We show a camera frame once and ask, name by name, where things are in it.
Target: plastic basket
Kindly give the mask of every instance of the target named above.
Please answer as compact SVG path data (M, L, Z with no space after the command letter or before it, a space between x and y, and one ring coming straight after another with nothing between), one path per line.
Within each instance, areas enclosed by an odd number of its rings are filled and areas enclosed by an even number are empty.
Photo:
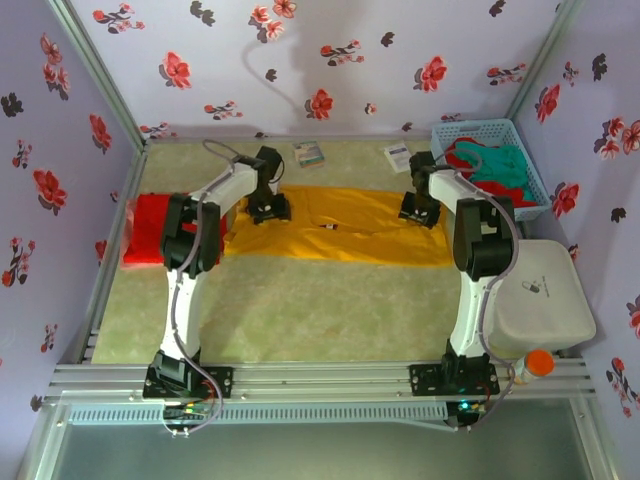
M460 137L471 137L475 141L487 147L499 147L501 145L515 145L524 154L527 160L527 177L529 189L538 205L535 207L516 208L515 218L517 222L528 222L535 219L542 212L551 208L551 200L540 175L536 171L527 150L524 148L516 127L511 120L468 120L464 122L451 122L436 125L432 130L431 153L437 158ZM438 163L446 163L441 158Z

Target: wall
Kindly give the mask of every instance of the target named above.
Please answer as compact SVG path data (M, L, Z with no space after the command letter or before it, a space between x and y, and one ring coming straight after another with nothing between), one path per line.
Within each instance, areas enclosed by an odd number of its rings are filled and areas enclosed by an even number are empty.
M53 13L0 31L0 479L15 478L54 366L83 322L133 147Z
M640 4L585 2L518 114L598 322L582 351L628 477L640 429Z
M146 136L247 137L502 117L559 0L72 3Z

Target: orange cap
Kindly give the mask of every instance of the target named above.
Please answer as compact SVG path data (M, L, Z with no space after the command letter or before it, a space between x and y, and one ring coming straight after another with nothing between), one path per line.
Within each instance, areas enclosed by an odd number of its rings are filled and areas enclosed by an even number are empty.
M533 350L526 358L527 370L538 377L544 377L553 372L553 357L546 350Z

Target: glass panel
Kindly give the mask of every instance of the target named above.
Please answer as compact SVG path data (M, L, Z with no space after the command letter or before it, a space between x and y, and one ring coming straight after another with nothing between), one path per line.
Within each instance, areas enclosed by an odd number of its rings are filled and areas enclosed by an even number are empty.
M590 479L568 402L503 405L467 434L403 424L69 426L54 479Z

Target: small card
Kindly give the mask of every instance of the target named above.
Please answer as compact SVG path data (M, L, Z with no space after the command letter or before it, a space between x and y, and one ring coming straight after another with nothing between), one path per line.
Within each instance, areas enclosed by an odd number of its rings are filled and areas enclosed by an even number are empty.
M324 165L324 155L318 142L301 142L293 145L297 162L302 168Z
M389 160L394 172L400 173L410 170L409 160L411 159L411 152L404 143L397 143L385 147L384 154L387 160Z

